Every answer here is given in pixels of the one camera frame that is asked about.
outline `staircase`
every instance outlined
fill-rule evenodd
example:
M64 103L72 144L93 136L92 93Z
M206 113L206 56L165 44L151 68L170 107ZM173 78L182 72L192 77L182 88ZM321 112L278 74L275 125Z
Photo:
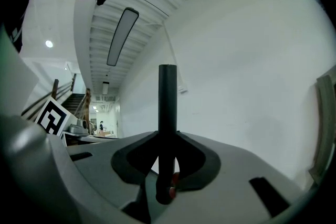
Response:
M73 93L62 103L62 106L74 115L84 95L85 94Z

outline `black cylindrical pole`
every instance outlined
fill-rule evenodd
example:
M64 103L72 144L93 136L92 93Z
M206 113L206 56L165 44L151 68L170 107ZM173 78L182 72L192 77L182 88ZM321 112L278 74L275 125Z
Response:
M159 66L159 176L156 199L169 204L169 190L175 169L174 137L177 126L177 67Z

